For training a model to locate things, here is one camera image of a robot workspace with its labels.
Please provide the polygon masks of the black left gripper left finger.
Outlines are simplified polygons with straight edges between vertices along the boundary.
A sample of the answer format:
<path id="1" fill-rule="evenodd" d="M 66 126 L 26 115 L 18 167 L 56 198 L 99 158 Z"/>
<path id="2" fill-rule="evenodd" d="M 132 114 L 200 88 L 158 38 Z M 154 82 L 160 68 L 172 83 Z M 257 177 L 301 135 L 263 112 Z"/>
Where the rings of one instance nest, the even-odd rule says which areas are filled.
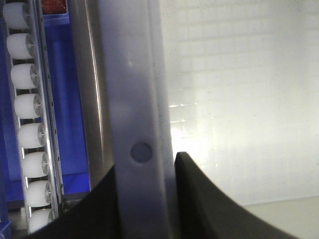
<path id="1" fill-rule="evenodd" d="M 121 239 L 115 170 L 66 214 L 26 239 Z"/>

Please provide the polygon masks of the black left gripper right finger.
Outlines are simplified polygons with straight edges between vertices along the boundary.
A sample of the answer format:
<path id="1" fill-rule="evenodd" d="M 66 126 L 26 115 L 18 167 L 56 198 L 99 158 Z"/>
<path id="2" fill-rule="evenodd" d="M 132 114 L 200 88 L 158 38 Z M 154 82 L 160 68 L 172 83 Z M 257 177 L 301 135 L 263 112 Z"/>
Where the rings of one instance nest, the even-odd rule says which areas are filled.
<path id="1" fill-rule="evenodd" d="M 174 167 L 183 239 L 294 238 L 229 198 L 209 180 L 188 153 L 177 153 Z"/>

